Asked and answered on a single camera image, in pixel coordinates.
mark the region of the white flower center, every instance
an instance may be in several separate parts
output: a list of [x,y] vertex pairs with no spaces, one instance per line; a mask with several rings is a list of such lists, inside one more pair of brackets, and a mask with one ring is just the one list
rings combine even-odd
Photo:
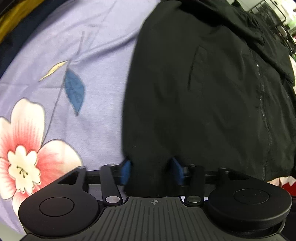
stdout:
[[32,194],[34,184],[40,183],[40,171],[36,168],[37,153],[30,151],[27,154],[25,147],[18,146],[15,153],[10,151],[7,157],[11,164],[8,173],[15,179],[16,189]]

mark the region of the zipper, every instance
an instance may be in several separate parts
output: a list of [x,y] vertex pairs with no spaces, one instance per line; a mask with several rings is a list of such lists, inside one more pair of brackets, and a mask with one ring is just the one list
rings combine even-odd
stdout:
[[266,156],[265,158],[263,158],[263,163],[264,163],[264,166],[263,166],[263,174],[262,174],[262,180],[265,181],[265,176],[266,176],[266,165],[267,165],[267,156],[268,156],[268,153],[270,151],[270,148],[271,148],[271,143],[272,143],[272,138],[271,138],[271,132],[270,132],[270,129],[268,127],[268,124],[267,124],[267,119],[266,119],[266,114],[265,114],[265,111],[264,111],[264,105],[263,105],[263,96],[264,96],[264,93],[265,93],[265,86],[264,86],[264,81],[262,79],[262,76],[260,74],[260,68],[259,68],[259,64],[257,63],[256,61],[256,58],[255,56],[253,55],[253,58],[255,60],[255,64],[257,66],[257,71],[258,71],[258,75],[259,75],[259,79],[261,81],[261,93],[260,93],[260,110],[261,110],[261,114],[263,116],[263,121],[264,121],[264,124],[265,124],[265,127],[268,131],[268,136],[269,136],[269,144],[268,144],[268,150],[266,152]]

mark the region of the yellow leaf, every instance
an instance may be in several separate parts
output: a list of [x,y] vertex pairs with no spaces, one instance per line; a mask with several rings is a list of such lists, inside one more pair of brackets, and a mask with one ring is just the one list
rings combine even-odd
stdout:
[[60,62],[58,64],[56,64],[55,66],[53,66],[45,76],[43,76],[39,81],[43,80],[44,78],[46,78],[47,76],[50,76],[52,73],[54,73],[58,68],[62,67],[65,63],[67,63],[68,60]]

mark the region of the yellow fabric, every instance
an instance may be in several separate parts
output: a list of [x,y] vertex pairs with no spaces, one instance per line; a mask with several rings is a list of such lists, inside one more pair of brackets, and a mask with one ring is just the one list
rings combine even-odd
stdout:
[[44,0],[23,0],[0,18],[0,43],[21,20],[32,12]]

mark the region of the lavender fabric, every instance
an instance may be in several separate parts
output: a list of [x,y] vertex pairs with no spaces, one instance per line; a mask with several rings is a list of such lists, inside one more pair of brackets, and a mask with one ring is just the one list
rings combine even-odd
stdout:
[[[157,3],[69,0],[60,6],[0,79],[0,117],[9,121],[15,104],[26,98],[45,110],[43,143],[63,140],[88,170],[120,163],[130,61],[141,25]],[[97,188],[91,193],[99,195]],[[24,232],[12,198],[0,198],[0,219]]]

